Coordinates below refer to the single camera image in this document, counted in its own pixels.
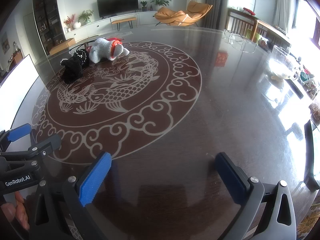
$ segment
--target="drawer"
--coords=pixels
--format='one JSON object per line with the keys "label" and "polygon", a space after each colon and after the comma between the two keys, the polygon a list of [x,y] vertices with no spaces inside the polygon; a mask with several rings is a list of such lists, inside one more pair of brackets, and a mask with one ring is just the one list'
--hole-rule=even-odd
{"label": "drawer", "polygon": [[91,37],[91,36],[97,35],[99,33],[111,31],[112,24],[111,24],[110,19],[106,19],[103,21],[99,21],[96,23],[86,25],[86,28],[87,28],[88,36]]}
{"label": "drawer", "polygon": [[66,33],[66,39],[75,38],[76,42],[83,40],[88,37],[87,29],[85,27],[73,30],[69,33]]}
{"label": "drawer", "polygon": [[159,21],[157,21],[156,18],[153,17],[155,15],[155,13],[156,13],[156,11],[140,13],[139,14],[140,25],[157,24]]}
{"label": "drawer", "polygon": [[[116,21],[116,20],[122,20],[122,19],[126,19],[126,18],[131,18],[131,17],[136,17],[136,19],[139,19],[139,15],[138,14],[129,14],[129,15],[123,15],[123,16],[118,16],[118,17],[113,17],[111,18],[111,22]],[[137,26],[137,21],[132,21],[132,26]],[[129,28],[129,23],[128,22],[122,22],[120,23],[120,28]],[[112,25],[112,29],[116,30],[117,29],[117,24],[113,24]]]}

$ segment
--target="black display cabinet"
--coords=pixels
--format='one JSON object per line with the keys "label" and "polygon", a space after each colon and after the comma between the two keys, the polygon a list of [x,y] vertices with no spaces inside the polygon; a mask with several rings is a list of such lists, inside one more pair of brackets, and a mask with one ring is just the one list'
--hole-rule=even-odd
{"label": "black display cabinet", "polygon": [[36,27],[47,55],[52,47],[64,42],[57,0],[32,0]]}

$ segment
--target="white knitted toy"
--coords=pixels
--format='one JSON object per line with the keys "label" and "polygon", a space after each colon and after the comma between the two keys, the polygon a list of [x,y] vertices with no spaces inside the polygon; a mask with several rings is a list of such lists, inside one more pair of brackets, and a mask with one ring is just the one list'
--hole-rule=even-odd
{"label": "white knitted toy", "polygon": [[105,38],[98,38],[92,45],[89,58],[93,63],[98,63],[101,59],[115,60],[120,55],[128,55],[129,51],[122,46],[122,43],[111,38],[110,41]]}

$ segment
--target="human hand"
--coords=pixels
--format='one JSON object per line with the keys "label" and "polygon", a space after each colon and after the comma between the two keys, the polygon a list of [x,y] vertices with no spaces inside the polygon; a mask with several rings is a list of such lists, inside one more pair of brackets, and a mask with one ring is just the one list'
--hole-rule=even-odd
{"label": "human hand", "polygon": [[28,216],[26,213],[26,209],[23,205],[24,199],[18,191],[16,191],[14,195],[16,197],[17,206],[14,207],[12,203],[5,203],[1,205],[1,209],[9,222],[12,222],[14,217],[16,217],[16,219],[19,221],[22,227],[25,230],[29,230]]}

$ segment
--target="cardboard box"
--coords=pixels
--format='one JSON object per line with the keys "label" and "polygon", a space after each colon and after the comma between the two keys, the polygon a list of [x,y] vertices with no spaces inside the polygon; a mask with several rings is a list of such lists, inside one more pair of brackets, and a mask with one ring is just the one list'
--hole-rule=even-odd
{"label": "cardboard box", "polygon": [[71,38],[71,39],[68,39],[56,46],[54,46],[51,50],[50,50],[50,55],[53,55],[53,54],[56,54],[58,53],[59,51],[62,51],[64,49],[67,49],[69,48],[70,46],[72,45],[75,45],[76,44],[76,40],[75,38]]}

